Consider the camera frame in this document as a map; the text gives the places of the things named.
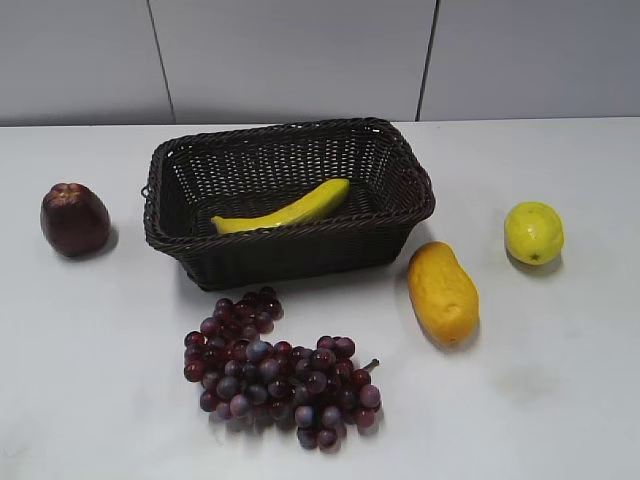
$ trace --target purple grape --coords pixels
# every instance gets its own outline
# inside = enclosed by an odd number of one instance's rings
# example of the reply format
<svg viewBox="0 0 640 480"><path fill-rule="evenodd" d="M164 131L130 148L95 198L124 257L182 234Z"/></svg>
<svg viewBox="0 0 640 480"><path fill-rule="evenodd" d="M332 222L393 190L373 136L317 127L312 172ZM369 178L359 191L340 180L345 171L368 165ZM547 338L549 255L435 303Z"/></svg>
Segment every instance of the purple grape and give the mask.
<svg viewBox="0 0 640 480"><path fill-rule="evenodd" d="M322 372L311 372L306 383L307 390L311 394L321 393L327 386L327 376Z"/></svg>
<svg viewBox="0 0 640 480"><path fill-rule="evenodd" d="M233 307L233 301L230 298L221 298L216 302L216 310L231 307Z"/></svg>
<svg viewBox="0 0 640 480"><path fill-rule="evenodd" d="M269 405L269 415L274 420L284 420L291 413L291 406L287 400L274 400Z"/></svg>
<svg viewBox="0 0 640 480"><path fill-rule="evenodd" d="M308 358L298 360L295 367L295 375L301 382L306 382L311 376L311 361Z"/></svg>
<svg viewBox="0 0 640 480"><path fill-rule="evenodd" d="M326 348L327 350L332 350L335 346L336 342L329 335L324 335L320 337L316 342L316 348Z"/></svg>
<svg viewBox="0 0 640 480"><path fill-rule="evenodd" d="M342 337L336 340L333 351L338 358L349 358L356 353L356 344L349 337Z"/></svg>
<svg viewBox="0 0 640 480"><path fill-rule="evenodd" d="M260 377L265 382L270 382L278 376L279 368L278 361L275 358L267 358L260 363L258 367L260 370Z"/></svg>
<svg viewBox="0 0 640 480"><path fill-rule="evenodd" d="M231 418L233 418L233 415L231 415L231 408L229 407L229 403L227 402L218 403L216 413L223 420L231 420Z"/></svg>
<svg viewBox="0 0 640 480"><path fill-rule="evenodd" d="M227 342L222 337L209 337L207 339L207 347L214 348L216 350L222 350L227 347Z"/></svg>
<svg viewBox="0 0 640 480"><path fill-rule="evenodd" d="M271 315L272 320L280 320L284 316L282 305L276 298L265 299L262 302L262 310Z"/></svg>
<svg viewBox="0 0 640 480"><path fill-rule="evenodd" d="M360 389L360 403L368 408L380 405L380 390L374 385L364 385Z"/></svg>
<svg viewBox="0 0 640 480"><path fill-rule="evenodd" d="M273 348L275 349L276 353L278 355L284 355L287 356L289 354L291 354L293 347L291 346L291 344L289 342L285 342L285 341L280 341L278 343L276 343Z"/></svg>
<svg viewBox="0 0 640 480"><path fill-rule="evenodd" d="M218 399L212 392L208 390L202 392L202 395L200 395L200 408L202 410L205 412L213 412L217 406Z"/></svg>
<svg viewBox="0 0 640 480"><path fill-rule="evenodd" d="M242 364L237 360L229 360L224 366L224 374L227 377L239 377L242 373Z"/></svg>
<svg viewBox="0 0 640 480"><path fill-rule="evenodd" d="M238 379L235 377L222 377L216 387L216 393L222 400L230 400L238 393Z"/></svg>
<svg viewBox="0 0 640 480"><path fill-rule="evenodd" d="M357 391L360 391L362 387L371 383L371 375L363 368L354 370L351 374L351 382Z"/></svg>
<svg viewBox="0 0 640 480"><path fill-rule="evenodd" d="M199 382L204 376L204 363L195 361L184 367L184 378L190 382Z"/></svg>
<svg viewBox="0 0 640 480"><path fill-rule="evenodd" d="M309 405L312 401L309 390L304 385L298 385L294 392L294 399L298 405Z"/></svg>
<svg viewBox="0 0 640 480"><path fill-rule="evenodd" d="M258 366L253 363L245 363L242 366L242 379L249 383L255 383L260 378Z"/></svg>
<svg viewBox="0 0 640 480"><path fill-rule="evenodd" d="M248 385L244 393L254 405L262 405L269 398L267 389L257 383Z"/></svg>
<svg viewBox="0 0 640 480"><path fill-rule="evenodd" d="M186 337L184 337L184 346L188 347L189 345L204 345L206 342L206 338L200 332L189 332Z"/></svg>
<svg viewBox="0 0 640 480"><path fill-rule="evenodd" d="M247 360L252 363L258 363L264 360L269 353L269 347L266 342L262 340L254 340L253 342L247 345L247 349L245 354L247 355Z"/></svg>
<svg viewBox="0 0 640 480"><path fill-rule="evenodd" d="M313 425L313 408L308 405L303 405L296 408L294 414L296 425L300 428L309 428Z"/></svg>
<svg viewBox="0 0 640 480"><path fill-rule="evenodd" d="M291 394L291 385L283 378L276 378L269 384L267 390L273 398L284 398Z"/></svg>
<svg viewBox="0 0 640 480"><path fill-rule="evenodd" d="M245 395L237 394L229 402L229 409L235 418L243 418L251 412L251 402Z"/></svg>
<svg viewBox="0 0 640 480"><path fill-rule="evenodd" d="M351 388L342 388L336 395L338 406L344 411L353 410L358 406L358 396Z"/></svg>
<svg viewBox="0 0 640 480"><path fill-rule="evenodd" d="M214 337L218 334L221 325L220 319L207 317L200 324L200 332L207 338Z"/></svg>
<svg viewBox="0 0 640 480"><path fill-rule="evenodd" d="M260 333L270 333L273 331L273 319L267 312L260 312L256 315L253 325Z"/></svg>
<svg viewBox="0 0 640 480"><path fill-rule="evenodd" d="M220 374L215 370L209 370L202 376L202 386L205 390L214 391L220 380Z"/></svg>
<svg viewBox="0 0 640 480"><path fill-rule="evenodd" d="M276 291L271 287L262 287L258 295L262 299L272 299L277 297Z"/></svg>
<svg viewBox="0 0 640 480"><path fill-rule="evenodd" d="M336 446L338 434L335 430L320 430L318 432L318 446L323 450L329 450Z"/></svg>
<svg viewBox="0 0 640 480"><path fill-rule="evenodd" d="M195 360L202 360L202 345L198 343L191 344L184 351L184 361L191 363Z"/></svg>
<svg viewBox="0 0 640 480"><path fill-rule="evenodd" d="M338 407L330 405L322 412L322 425L326 428L335 428L341 420L342 416Z"/></svg>
<svg viewBox="0 0 640 480"><path fill-rule="evenodd" d="M369 428L376 421L376 414L371 408L356 408L353 417L360 428Z"/></svg>
<svg viewBox="0 0 640 480"><path fill-rule="evenodd" d="M312 428L299 428L296 432L300 446L307 450L313 450L318 446L318 432Z"/></svg>
<svg viewBox="0 0 640 480"><path fill-rule="evenodd" d="M255 340L259 336L258 330L253 325L247 325L242 329L242 338L246 338L249 341Z"/></svg>
<svg viewBox="0 0 640 480"><path fill-rule="evenodd" d="M315 370L327 370L336 363L336 355L331 350L319 348L311 354L311 366Z"/></svg>

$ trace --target white table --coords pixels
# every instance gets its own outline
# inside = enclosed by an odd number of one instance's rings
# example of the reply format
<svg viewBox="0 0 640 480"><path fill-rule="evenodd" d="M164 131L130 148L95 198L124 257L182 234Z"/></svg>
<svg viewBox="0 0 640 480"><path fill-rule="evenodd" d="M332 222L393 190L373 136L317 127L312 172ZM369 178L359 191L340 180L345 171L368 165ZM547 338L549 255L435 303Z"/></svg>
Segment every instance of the white table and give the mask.
<svg viewBox="0 0 640 480"><path fill-rule="evenodd" d="M640 478L640 119L398 126L434 182L432 218L389 267L274 285L286 315L268 339L349 335L381 361L379 432L350 429L334 456L209 424L182 376L183 336L218 295L147 246L140 188L162 141L235 127L0 129L0 478ZM61 181L104 200L110 254L69 262L45 242L40 202ZM531 199L564 219L548 276L503 248L506 213ZM411 310L402 272L429 237L480 293L464 352L434 348Z"/></svg>

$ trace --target yellow banana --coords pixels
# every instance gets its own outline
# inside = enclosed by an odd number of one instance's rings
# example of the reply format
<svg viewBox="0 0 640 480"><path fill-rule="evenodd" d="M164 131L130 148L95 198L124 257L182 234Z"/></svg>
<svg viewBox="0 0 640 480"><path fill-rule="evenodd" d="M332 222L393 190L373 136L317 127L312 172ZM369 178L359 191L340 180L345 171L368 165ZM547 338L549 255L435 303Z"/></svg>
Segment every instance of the yellow banana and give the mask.
<svg viewBox="0 0 640 480"><path fill-rule="evenodd" d="M338 207L349 193L349 180L334 178L317 186L304 197L280 210L257 218L223 218L215 216L211 222L218 233L234 233L257 228L320 220Z"/></svg>

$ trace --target basket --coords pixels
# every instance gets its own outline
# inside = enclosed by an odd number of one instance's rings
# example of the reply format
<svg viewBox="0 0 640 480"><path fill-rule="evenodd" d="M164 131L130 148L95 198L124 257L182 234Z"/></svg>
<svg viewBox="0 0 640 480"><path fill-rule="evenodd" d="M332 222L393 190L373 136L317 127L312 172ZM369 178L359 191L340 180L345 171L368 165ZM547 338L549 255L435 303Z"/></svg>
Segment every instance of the basket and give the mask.
<svg viewBox="0 0 640 480"><path fill-rule="evenodd" d="M351 181L330 218L225 235L210 221L271 213L330 178ZM153 153L143 195L147 242L206 291L392 262L435 207L411 147L376 118L169 140Z"/></svg>

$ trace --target plastic fruit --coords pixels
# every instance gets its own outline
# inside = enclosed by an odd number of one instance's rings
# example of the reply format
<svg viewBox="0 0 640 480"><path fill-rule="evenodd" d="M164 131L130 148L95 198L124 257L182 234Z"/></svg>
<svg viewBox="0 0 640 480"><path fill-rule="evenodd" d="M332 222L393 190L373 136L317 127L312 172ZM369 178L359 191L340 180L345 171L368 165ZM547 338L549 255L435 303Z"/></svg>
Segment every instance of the plastic fruit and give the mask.
<svg viewBox="0 0 640 480"><path fill-rule="evenodd" d="M269 215L257 218L215 216L211 221L220 234L311 222L329 215L344 201L348 193L349 180L334 178L327 180L304 197Z"/></svg>
<svg viewBox="0 0 640 480"><path fill-rule="evenodd" d="M416 316L435 341L455 345L473 333L478 292L451 247L442 242L422 246L411 259L408 281Z"/></svg>
<svg viewBox="0 0 640 480"><path fill-rule="evenodd" d="M509 253L523 263L543 265L558 256L564 246L562 220L544 203L516 205L504 221Z"/></svg>
<svg viewBox="0 0 640 480"><path fill-rule="evenodd" d="M57 252L76 257L102 248L111 222L102 201L87 187L58 183L42 200L40 226Z"/></svg>

